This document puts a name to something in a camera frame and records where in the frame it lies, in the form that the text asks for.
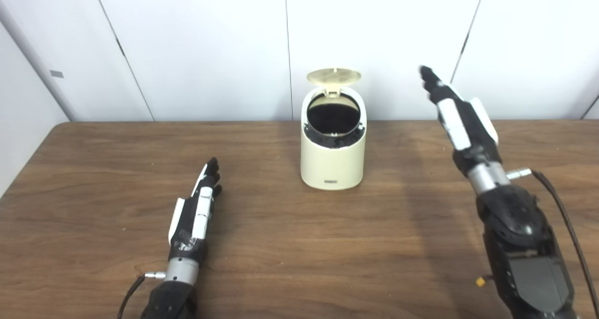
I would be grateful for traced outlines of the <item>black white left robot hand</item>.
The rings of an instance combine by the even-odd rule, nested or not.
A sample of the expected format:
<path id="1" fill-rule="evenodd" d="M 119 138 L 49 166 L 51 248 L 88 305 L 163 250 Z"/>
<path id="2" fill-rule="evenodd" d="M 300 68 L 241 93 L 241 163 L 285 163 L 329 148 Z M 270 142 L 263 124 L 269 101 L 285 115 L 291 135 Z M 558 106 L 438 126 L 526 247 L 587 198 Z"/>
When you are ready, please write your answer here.
<path id="1" fill-rule="evenodd" d="M 197 177 L 190 196 L 177 199 L 168 231 L 169 260 L 190 259 L 203 265 L 208 254 L 208 223 L 215 199 L 222 193 L 219 181 L 218 159 L 212 157 Z"/>

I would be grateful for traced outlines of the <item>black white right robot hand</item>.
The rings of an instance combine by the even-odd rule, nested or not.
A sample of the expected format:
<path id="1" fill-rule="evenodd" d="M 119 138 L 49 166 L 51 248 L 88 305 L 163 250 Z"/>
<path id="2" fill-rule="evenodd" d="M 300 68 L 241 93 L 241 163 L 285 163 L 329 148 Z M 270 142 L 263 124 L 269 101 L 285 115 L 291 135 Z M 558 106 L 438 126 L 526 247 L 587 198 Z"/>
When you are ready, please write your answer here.
<path id="1" fill-rule="evenodd" d="M 420 66 L 419 73 L 453 145 L 452 159 L 463 176 L 479 164 L 501 163 L 498 135 L 481 101 L 464 100 L 428 66 Z"/>

